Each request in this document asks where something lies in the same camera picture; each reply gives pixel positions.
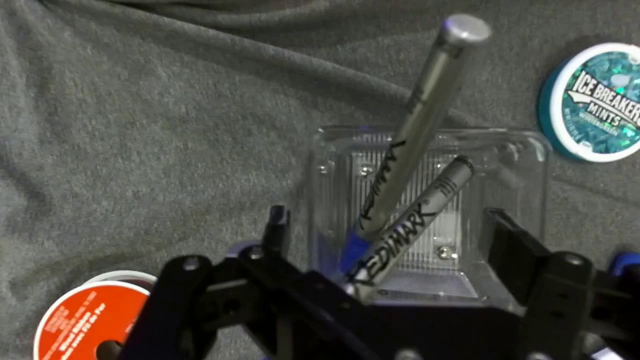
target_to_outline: silver marker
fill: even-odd
[[[453,158],[418,200],[372,242],[345,273],[344,289],[366,300],[472,176],[473,166],[469,159],[463,155]]]
[[[377,167],[372,190],[363,200],[356,234],[369,242],[387,223],[418,159],[446,118],[458,93],[469,48],[490,37],[490,25],[468,14],[441,21],[435,43],[422,67],[407,104],[407,114]]]

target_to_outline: clear plastic holder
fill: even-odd
[[[320,127],[309,166],[309,267],[340,279],[340,253],[391,127]],[[475,163],[472,181],[441,209],[374,293],[374,304],[498,306],[520,310],[486,264],[483,208],[502,208],[542,239],[548,144],[535,132],[444,127],[404,190],[395,218],[458,154]]]

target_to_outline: gray fabric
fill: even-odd
[[[395,123],[437,20],[473,12],[491,43],[449,126],[535,127],[545,71],[582,43],[637,41],[640,4],[491,0],[2,0],[0,358],[30,358],[64,289],[111,267],[157,271],[255,238],[294,208],[323,123]],[[637,243],[640,158],[553,158],[545,235],[606,264]],[[255,358],[224,331],[221,358]]]

